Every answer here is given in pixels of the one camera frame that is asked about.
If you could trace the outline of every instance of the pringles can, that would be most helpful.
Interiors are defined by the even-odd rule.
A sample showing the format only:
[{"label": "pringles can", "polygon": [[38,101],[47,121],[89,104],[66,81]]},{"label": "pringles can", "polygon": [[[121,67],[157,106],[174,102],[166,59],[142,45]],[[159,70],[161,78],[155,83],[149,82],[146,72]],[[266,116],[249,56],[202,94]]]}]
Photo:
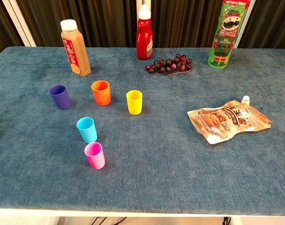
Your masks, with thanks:
[{"label": "pringles can", "polygon": [[227,66],[250,2],[251,0],[223,0],[216,35],[208,58],[211,67]]}]

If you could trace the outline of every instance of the blue table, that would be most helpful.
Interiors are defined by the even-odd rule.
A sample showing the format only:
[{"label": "blue table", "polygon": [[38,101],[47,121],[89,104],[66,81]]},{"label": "blue table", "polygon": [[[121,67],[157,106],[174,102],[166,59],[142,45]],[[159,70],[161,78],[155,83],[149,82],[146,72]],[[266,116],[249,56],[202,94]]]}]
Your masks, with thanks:
[{"label": "blue table", "polygon": [[[285,215],[285,50],[235,49],[225,69],[208,48],[88,48],[92,74],[71,72],[63,48],[10,47],[0,54],[0,208],[152,213]],[[176,53],[193,58],[185,75],[150,75],[145,65]],[[91,83],[108,80],[112,102],[96,105]],[[72,100],[55,107],[48,90]],[[126,92],[143,92],[127,111]],[[249,95],[272,128],[210,145],[187,111]],[[93,117],[106,158],[89,166],[76,128]]]}]

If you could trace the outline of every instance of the bottle label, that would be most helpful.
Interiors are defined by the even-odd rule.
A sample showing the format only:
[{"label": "bottle label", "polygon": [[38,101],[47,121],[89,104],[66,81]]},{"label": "bottle label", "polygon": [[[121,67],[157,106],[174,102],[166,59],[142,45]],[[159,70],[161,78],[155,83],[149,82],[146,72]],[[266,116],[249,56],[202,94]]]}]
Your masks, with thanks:
[{"label": "bottle label", "polygon": [[76,74],[79,74],[80,73],[80,67],[79,67],[78,62],[77,62],[77,56],[76,56],[75,50],[73,48],[73,44],[70,40],[67,40],[64,38],[62,38],[62,40],[63,40],[63,44],[64,44],[64,47],[65,47],[65,50],[66,50],[66,53],[67,53],[67,56],[68,56],[68,59],[70,62],[71,69]]},{"label": "bottle label", "polygon": [[146,55],[147,57],[150,57],[153,53],[153,35],[150,37],[150,41],[146,47]]}]

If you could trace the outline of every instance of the juice bottle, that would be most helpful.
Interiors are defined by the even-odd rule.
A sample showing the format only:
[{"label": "juice bottle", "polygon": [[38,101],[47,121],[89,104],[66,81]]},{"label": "juice bottle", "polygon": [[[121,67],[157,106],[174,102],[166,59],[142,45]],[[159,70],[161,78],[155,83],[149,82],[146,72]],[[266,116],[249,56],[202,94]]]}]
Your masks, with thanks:
[{"label": "juice bottle", "polygon": [[151,11],[147,4],[141,6],[138,12],[138,31],[136,36],[137,58],[147,60],[153,53],[153,31]]},{"label": "juice bottle", "polygon": [[75,20],[62,20],[62,41],[70,62],[72,71],[79,76],[91,73],[83,35],[77,29]]}]

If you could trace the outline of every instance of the ketchup bottle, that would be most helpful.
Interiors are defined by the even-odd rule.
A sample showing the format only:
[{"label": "ketchup bottle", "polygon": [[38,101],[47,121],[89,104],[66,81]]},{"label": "ketchup bottle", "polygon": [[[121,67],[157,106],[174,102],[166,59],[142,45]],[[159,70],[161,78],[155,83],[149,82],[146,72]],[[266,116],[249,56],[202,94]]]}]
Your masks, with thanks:
[{"label": "ketchup bottle", "polygon": [[153,53],[153,31],[151,11],[147,4],[141,6],[138,12],[138,32],[136,36],[137,58],[147,60]]}]

